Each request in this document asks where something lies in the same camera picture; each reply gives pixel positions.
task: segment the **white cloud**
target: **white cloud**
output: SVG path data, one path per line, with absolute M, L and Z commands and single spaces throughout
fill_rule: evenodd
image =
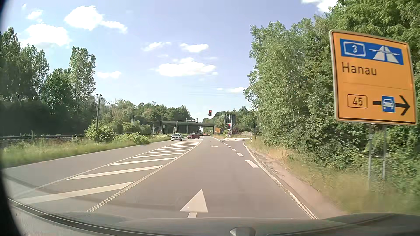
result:
M 108 77 L 111 77 L 111 78 L 114 78 L 114 79 L 118 79 L 118 77 L 121 75 L 121 72 L 119 72 L 119 71 L 114 71 L 114 72 L 111 72 L 111 73 L 96 72 L 96 75 L 99 78 L 102 78 L 102 79 L 106 79 Z
M 21 46 L 26 44 L 36 45 L 40 48 L 51 47 L 52 45 L 68 45 L 71 41 L 68 37 L 67 30 L 61 26 L 55 27 L 47 24 L 35 24 L 29 26 L 25 32 L 29 38 L 21 41 Z
M 154 49 L 161 48 L 165 45 L 171 45 L 171 44 L 172 44 L 171 42 L 154 42 L 154 43 L 149 44 L 147 47 L 143 48 L 143 51 L 148 52 Z
M 243 87 L 237 87 L 237 88 L 233 88 L 233 89 L 228 89 L 229 92 L 231 93 L 240 93 L 242 91 L 244 91 L 247 88 L 243 88 Z
M 243 88 L 243 87 L 237 87 L 237 88 L 233 88 L 233 89 L 223 89 L 223 88 L 217 88 L 218 91 L 226 91 L 226 92 L 230 92 L 230 93 L 240 93 L 242 91 L 244 91 L 247 88 Z
M 192 76 L 207 74 L 216 69 L 214 65 L 205 65 L 194 61 L 193 58 L 183 58 L 178 64 L 166 63 L 159 66 L 156 70 L 163 76 Z
M 64 21 L 73 27 L 88 29 L 90 31 L 99 25 L 102 25 L 108 28 L 119 29 L 124 34 L 127 32 L 127 27 L 125 25 L 116 21 L 104 21 L 103 16 L 103 14 L 99 14 L 96 11 L 95 6 L 80 6 L 72 10 L 70 14 L 64 18 Z
M 196 45 L 188 45 L 183 43 L 179 45 L 183 50 L 187 50 L 189 52 L 201 52 L 209 48 L 208 44 L 196 44 Z
M 329 12 L 328 7 L 336 5 L 337 0 L 302 0 L 303 4 L 316 4 L 316 7 L 320 12 Z
M 41 22 L 40 16 L 42 15 L 42 10 L 35 10 L 31 12 L 26 18 L 29 20 L 36 20 L 37 22 Z

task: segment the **road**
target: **road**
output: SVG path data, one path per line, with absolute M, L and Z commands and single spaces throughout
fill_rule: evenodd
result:
M 244 140 L 211 136 L 67 157 L 5 170 L 10 198 L 48 213 L 131 218 L 316 218 Z

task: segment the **blue sign panel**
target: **blue sign panel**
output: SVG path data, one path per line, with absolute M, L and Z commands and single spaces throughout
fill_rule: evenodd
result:
M 381 44 L 340 39 L 341 56 L 404 65 L 402 50 Z
M 382 96 L 382 111 L 383 112 L 395 112 L 394 97 Z

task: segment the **bridge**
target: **bridge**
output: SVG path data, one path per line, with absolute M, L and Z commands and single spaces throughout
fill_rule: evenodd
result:
M 162 125 L 165 125 L 165 133 L 173 132 L 173 128 L 175 127 L 176 124 L 177 124 L 176 121 L 162 121 Z M 193 121 L 189 121 L 189 122 L 178 121 L 178 129 L 179 129 L 178 132 L 188 134 L 189 132 L 195 132 L 197 130 L 196 127 L 213 127 L 213 134 L 214 134 L 214 128 L 215 128 L 214 126 L 215 124 L 213 123 L 203 123 L 203 122 L 195 123 Z

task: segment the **orange road sign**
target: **orange road sign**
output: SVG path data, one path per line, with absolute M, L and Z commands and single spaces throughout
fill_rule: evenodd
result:
M 331 30 L 330 45 L 336 120 L 417 124 L 414 75 L 407 43 Z

